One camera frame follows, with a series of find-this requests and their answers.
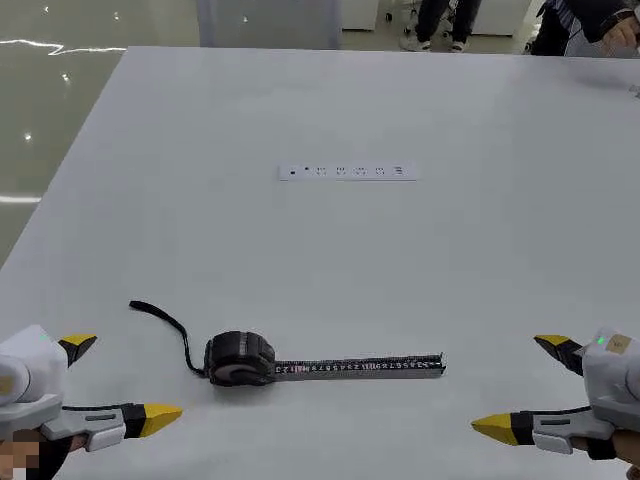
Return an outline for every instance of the person's arm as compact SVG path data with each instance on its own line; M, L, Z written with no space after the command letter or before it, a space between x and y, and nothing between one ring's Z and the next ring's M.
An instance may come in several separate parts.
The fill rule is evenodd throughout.
M630 14L633 10L625 0L565 0L567 5L582 24L582 30L586 39L591 42L599 42L602 37L615 26L606 28L605 24L616 13Z

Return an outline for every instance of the power strip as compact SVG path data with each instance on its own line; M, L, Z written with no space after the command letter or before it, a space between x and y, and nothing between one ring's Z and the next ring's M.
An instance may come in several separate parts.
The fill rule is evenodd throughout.
M416 181L420 172L415 165L281 165L278 177L282 181L342 180L342 181Z

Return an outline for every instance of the glossy floor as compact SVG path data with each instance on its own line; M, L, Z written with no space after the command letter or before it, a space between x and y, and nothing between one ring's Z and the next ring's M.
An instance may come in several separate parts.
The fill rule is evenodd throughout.
M514 39L474 37L470 51L520 53L533 18ZM342 47L397 50L401 31L381 18L374 33L345 32ZM124 48L198 42L193 0L0 2L0 265Z

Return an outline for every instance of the person's leg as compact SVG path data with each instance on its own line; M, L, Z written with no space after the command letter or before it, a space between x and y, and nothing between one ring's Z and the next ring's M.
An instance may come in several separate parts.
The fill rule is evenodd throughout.
M482 0L458 1L451 35L454 42L467 43L467 38L471 35L481 3Z
M418 25L416 25L419 42L431 40L448 6L449 0L423 0L418 14Z
M562 57L569 41L569 32L560 23L552 8L542 14L540 32L531 45L531 55Z

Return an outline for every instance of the white table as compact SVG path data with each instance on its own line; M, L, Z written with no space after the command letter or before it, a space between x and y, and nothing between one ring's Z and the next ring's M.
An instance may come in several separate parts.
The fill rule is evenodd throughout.
M99 335L70 404L186 411L61 478L622 478L469 422L585 403L534 334L640 335L638 78L633 61L132 48L0 272L0 334ZM276 180L337 160L423 178ZM187 326L196 364L237 328L281 358L444 350L449 370L214 390L132 298Z

